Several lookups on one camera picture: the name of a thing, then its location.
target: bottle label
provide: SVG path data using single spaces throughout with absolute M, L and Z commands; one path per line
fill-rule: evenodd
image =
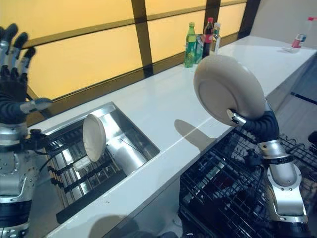
M 292 44 L 292 47 L 293 48 L 300 48 L 302 47 L 303 43 L 305 42 L 306 40 L 306 35 L 303 35 L 303 34 L 298 34 L 296 37 L 295 37 L 295 40 L 293 41 L 293 44 Z
M 186 42 L 186 53 L 195 52 L 196 42 Z
M 204 34 L 205 43 L 211 43 L 212 42 L 212 34 Z

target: white counter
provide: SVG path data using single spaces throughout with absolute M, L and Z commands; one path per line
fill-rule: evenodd
M 289 54 L 281 49 L 287 46 L 283 42 L 248 36 L 222 47 L 219 53 L 234 56 L 247 66 L 268 95 L 316 52 L 301 49 L 297 54 Z M 74 234 L 89 237 L 91 227 L 98 220 L 118 217 L 108 219 L 98 229 L 100 235 L 107 233 L 160 188 L 180 176 L 213 138 L 219 138 L 229 129 L 211 117 L 196 98 L 193 88 L 195 68 L 173 67 L 32 127 L 47 130 L 112 101 L 160 149 L 155 158 L 60 225 L 49 237 L 63 238 Z

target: dish rack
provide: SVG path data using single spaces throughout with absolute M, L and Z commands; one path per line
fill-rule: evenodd
M 317 153 L 281 135 L 302 173 L 301 195 L 309 214 L 317 201 Z M 181 176 L 180 213 L 207 237 L 273 237 L 264 197 L 264 169 L 248 168 L 259 156 L 255 138 L 235 128 Z
M 97 162 L 76 171 L 74 164 L 87 156 L 82 134 L 83 120 L 54 136 L 46 147 L 51 183 L 64 207 L 56 215 L 60 224 L 126 177 L 107 150 Z

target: black wire basket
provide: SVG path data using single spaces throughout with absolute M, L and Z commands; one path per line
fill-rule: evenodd
M 306 212 L 317 199 L 317 154 L 281 135 L 302 173 Z M 180 213 L 210 237 L 273 237 L 265 208 L 264 169 L 247 167 L 259 155 L 255 138 L 235 128 L 181 176 Z

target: green soda bottle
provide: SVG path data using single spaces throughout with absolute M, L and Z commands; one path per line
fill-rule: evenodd
M 185 67 L 193 67 L 195 61 L 196 34 L 195 23 L 189 23 L 189 30 L 186 36 Z

